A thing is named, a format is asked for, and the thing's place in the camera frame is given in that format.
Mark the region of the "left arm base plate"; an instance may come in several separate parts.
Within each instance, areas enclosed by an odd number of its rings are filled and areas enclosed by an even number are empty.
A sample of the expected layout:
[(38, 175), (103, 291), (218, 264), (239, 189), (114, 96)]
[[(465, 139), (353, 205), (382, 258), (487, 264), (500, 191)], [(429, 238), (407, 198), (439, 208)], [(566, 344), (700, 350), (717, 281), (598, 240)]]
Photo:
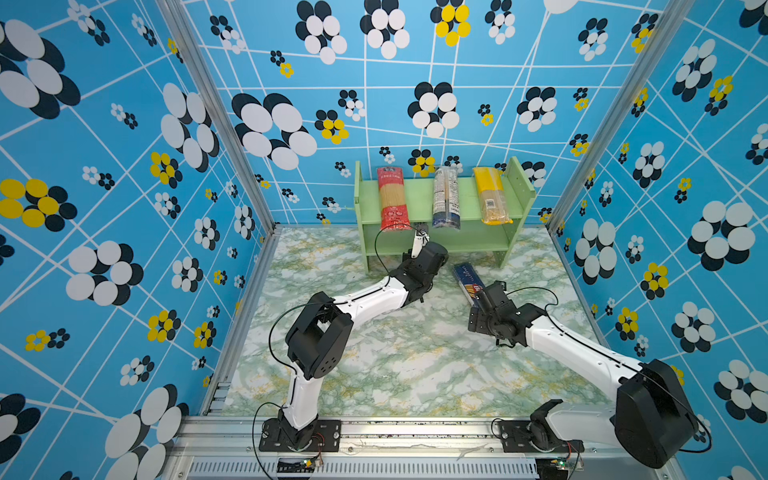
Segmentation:
[(273, 418), (263, 423), (257, 438), (260, 452), (277, 453), (335, 453), (339, 451), (342, 422), (315, 419), (303, 429), (295, 429), (284, 418)]

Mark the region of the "yellow top spaghetti bag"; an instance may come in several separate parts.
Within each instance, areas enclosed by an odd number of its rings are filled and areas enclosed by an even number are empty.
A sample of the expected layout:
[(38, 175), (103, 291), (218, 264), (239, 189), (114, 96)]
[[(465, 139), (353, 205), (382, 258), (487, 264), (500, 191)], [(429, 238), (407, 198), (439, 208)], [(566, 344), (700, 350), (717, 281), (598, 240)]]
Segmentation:
[(500, 171), (492, 167), (475, 167), (473, 176), (483, 223), (491, 226), (512, 223)]

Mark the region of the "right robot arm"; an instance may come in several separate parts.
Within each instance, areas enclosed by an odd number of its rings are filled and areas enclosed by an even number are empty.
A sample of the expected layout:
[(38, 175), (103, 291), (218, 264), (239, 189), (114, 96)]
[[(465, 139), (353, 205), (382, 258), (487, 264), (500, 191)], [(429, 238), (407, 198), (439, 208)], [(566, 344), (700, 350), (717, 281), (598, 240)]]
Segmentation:
[(697, 417), (672, 367), (661, 360), (637, 361), (612, 351), (556, 321), (530, 303), (517, 306), (505, 283), (475, 293), (468, 329), (498, 344), (526, 347), (568, 367), (608, 399), (603, 406), (551, 399), (529, 417), (524, 434), (542, 452), (565, 442), (622, 448), (640, 464), (663, 467), (708, 427)]

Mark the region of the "blue Barilla spaghetti box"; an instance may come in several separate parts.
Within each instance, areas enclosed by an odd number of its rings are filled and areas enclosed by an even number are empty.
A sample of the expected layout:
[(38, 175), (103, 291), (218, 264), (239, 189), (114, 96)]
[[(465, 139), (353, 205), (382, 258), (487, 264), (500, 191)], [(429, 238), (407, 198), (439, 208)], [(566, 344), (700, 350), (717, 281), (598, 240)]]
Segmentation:
[(468, 303), (476, 305), (478, 294), (485, 289), (485, 284), (473, 265), (469, 262), (455, 264), (452, 272)]

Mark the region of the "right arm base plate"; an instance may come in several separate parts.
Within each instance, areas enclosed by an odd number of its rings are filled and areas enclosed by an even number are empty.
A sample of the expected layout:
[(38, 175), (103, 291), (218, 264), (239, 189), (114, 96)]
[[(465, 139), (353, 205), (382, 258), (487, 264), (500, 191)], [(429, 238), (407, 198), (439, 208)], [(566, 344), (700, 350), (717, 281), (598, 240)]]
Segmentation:
[(575, 455), (585, 451), (581, 440), (562, 440), (549, 427), (531, 420), (494, 419), (492, 435), (505, 453), (554, 453)]

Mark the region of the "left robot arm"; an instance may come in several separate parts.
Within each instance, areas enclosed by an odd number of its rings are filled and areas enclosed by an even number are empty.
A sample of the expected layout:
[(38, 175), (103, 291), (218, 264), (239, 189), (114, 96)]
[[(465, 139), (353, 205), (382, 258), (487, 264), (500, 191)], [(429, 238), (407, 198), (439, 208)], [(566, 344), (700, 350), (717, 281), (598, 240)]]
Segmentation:
[(288, 445), (304, 447), (318, 430), (323, 378), (342, 359), (353, 328), (421, 301), (447, 260), (442, 245), (426, 240), (378, 283), (340, 297), (317, 292), (302, 306), (285, 338), (291, 381), (288, 403), (277, 415)]

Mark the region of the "clear white-label spaghetti bag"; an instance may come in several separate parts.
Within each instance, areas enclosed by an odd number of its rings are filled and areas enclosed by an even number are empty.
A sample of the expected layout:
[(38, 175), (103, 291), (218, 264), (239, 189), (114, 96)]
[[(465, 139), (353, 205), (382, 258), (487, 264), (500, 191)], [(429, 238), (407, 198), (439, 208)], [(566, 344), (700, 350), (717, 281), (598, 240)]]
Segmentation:
[(455, 167), (441, 167), (433, 179), (433, 214), (434, 228), (461, 227), (459, 205), (458, 171)]

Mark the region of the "red spaghetti bag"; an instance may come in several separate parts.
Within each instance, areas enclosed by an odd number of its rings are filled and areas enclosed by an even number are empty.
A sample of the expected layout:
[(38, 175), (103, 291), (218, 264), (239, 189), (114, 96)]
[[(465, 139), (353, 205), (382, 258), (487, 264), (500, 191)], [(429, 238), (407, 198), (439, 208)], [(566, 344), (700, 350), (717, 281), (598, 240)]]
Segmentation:
[(410, 220), (405, 195), (404, 174), (399, 167), (377, 169), (380, 199), (381, 228), (383, 230), (407, 230)]

